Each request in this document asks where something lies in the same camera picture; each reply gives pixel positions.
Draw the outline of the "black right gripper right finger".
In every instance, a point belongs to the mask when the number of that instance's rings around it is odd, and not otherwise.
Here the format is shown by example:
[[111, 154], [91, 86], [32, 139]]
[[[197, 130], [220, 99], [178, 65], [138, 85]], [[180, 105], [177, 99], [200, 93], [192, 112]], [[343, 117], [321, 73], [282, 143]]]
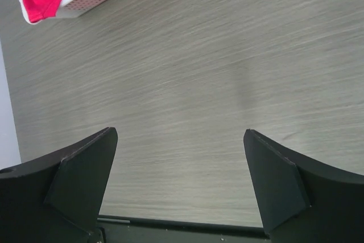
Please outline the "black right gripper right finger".
[[252, 129], [243, 143], [271, 242], [363, 242], [363, 175], [293, 151]]

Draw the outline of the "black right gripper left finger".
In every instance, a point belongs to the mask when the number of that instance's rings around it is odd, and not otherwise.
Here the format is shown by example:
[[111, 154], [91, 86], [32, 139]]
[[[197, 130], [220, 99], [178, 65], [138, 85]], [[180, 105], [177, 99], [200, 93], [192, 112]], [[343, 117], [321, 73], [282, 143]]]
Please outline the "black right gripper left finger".
[[118, 142], [107, 127], [1, 170], [1, 242], [104, 242], [97, 224]]

